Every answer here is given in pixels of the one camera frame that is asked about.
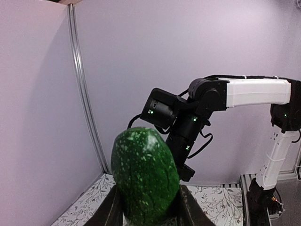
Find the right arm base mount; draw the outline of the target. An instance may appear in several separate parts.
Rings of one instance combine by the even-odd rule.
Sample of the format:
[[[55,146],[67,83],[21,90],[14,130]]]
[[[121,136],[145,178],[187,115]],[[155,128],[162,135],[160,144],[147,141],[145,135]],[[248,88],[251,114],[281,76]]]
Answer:
[[[271,219],[277,219],[285,211],[276,187],[263,190],[253,178],[247,192],[247,203],[252,226],[270,226]]]

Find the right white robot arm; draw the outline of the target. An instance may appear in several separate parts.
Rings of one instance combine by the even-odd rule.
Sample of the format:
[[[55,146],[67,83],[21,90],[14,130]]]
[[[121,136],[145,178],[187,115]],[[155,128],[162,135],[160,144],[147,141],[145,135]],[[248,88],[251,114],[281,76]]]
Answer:
[[[204,126],[210,125],[212,113],[269,104],[273,149],[267,152],[254,181],[263,191],[274,189],[293,137],[301,129],[300,81],[277,76],[211,75],[192,81],[186,93],[189,96],[184,99],[182,95],[155,88],[140,116],[168,134],[166,143],[180,179],[188,182],[194,176],[194,170],[185,161],[193,157],[191,149]]]

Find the dark green toy cucumber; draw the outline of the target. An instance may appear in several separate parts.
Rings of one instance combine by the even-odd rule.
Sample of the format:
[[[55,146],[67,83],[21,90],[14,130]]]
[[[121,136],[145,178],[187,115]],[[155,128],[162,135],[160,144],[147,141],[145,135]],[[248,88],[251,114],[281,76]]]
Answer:
[[[171,151],[156,130],[136,127],[121,132],[113,144],[111,170],[130,225],[168,221],[180,179]]]

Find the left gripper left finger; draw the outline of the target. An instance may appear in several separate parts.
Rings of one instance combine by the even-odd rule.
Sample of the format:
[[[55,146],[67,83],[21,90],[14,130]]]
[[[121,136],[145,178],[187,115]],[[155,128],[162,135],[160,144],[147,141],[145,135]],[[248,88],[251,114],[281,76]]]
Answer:
[[[84,226],[122,226],[122,197],[117,186],[113,186],[101,205]]]

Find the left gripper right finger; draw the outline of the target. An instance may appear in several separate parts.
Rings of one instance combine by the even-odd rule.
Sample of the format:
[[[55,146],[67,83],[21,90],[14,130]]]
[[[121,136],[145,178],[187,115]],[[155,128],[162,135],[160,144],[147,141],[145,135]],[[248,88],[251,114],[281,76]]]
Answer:
[[[176,224],[178,226],[215,226],[185,185],[180,185],[177,208]]]

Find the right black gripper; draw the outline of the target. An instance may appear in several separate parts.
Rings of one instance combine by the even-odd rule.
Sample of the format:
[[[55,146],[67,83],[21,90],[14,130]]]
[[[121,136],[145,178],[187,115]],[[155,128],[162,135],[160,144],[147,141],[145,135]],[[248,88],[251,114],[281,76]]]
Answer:
[[[204,138],[211,136],[210,133],[202,133],[207,120],[194,113],[197,106],[198,102],[188,103],[180,96],[154,88],[140,116],[142,120],[154,125],[159,133],[168,135],[165,143],[172,153],[180,180],[184,182],[190,181],[195,174],[195,170],[187,166],[185,161],[211,143],[208,140],[195,153],[190,154],[198,135]]]

